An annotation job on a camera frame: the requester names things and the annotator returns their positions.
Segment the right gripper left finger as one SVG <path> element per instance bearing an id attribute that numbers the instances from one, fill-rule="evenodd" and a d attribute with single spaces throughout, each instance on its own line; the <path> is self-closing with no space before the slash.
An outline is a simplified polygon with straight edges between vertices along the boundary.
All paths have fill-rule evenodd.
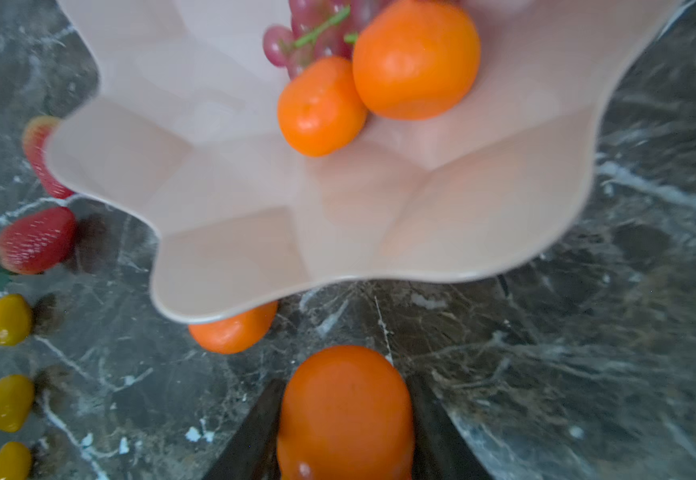
<path id="1" fill-rule="evenodd" d="M 281 479 L 276 457 L 286 382 L 271 380 L 203 480 Z"/>

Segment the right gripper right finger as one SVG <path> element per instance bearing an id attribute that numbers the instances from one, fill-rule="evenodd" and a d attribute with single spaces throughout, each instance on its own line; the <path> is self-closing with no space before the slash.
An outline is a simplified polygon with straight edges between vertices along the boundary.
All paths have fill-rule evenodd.
<path id="1" fill-rule="evenodd" d="M 422 374 L 406 380 L 413 410 L 416 447 L 413 479 L 493 480 L 455 427 Z"/>

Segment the orange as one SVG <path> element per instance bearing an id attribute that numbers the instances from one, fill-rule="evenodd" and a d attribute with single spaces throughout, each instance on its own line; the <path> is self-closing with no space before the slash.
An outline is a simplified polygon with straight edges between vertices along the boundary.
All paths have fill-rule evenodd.
<path id="1" fill-rule="evenodd" d="M 343 57 L 313 63 L 282 91 L 277 105 L 283 137 L 308 157 L 345 147 L 361 133 L 368 117 L 356 89 L 353 64 Z"/>
<path id="2" fill-rule="evenodd" d="M 415 446 L 408 387 L 374 350 L 321 350 L 286 386 L 276 448 L 284 479 L 409 479 Z"/>
<path id="3" fill-rule="evenodd" d="M 450 1 L 395 1 L 359 34 L 353 76 L 368 109 L 393 120 L 441 115 L 472 89 L 481 39 Z"/>
<path id="4" fill-rule="evenodd" d="M 191 336 L 205 350 L 231 355 L 259 342 L 270 330 L 279 302 L 273 301 L 234 317 L 188 327 Z"/>

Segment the pink wavy fruit bowl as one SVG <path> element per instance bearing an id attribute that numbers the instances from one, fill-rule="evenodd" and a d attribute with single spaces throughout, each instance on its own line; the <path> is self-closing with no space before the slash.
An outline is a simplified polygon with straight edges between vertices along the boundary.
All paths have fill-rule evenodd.
<path id="1" fill-rule="evenodd" d="M 99 89 L 46 164 L 155 231 L 151 299 L 195 324 L 338 281 L 480 280 L 547 250 L 587 203 L 614 90 L 678 4 L 473 1 L 482 62 L 464 101 L 425 121 L 372 117 L 319 158 L 278 126 L 289 78 L 262 35 L 286 2 L 60 9 Z"/>

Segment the orange bottom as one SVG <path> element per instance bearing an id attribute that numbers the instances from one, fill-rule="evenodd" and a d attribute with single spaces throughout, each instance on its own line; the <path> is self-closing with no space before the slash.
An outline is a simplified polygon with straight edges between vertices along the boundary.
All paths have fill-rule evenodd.
<path id="1" fill-rule="evenodd" d="M 368 117 L 356 89 L 353 64 L 343 57 L 313 63 L 282 91 L 277 105 L 283 137 L 308 157 L 345 147 L 361 133 Z"/>

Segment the red grape bunch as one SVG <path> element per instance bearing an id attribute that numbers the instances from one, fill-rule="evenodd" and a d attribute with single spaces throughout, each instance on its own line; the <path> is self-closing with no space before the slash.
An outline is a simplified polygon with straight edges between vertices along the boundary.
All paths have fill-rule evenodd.
<path id="1" fill-rule="evenodd" d="M 291 79 L 328 57 L 351 59 L 358 35 L 390 3 L 386 0 L 291 0 L 289 25 L 269 26 L 262 39 L 267 60 Z"/>

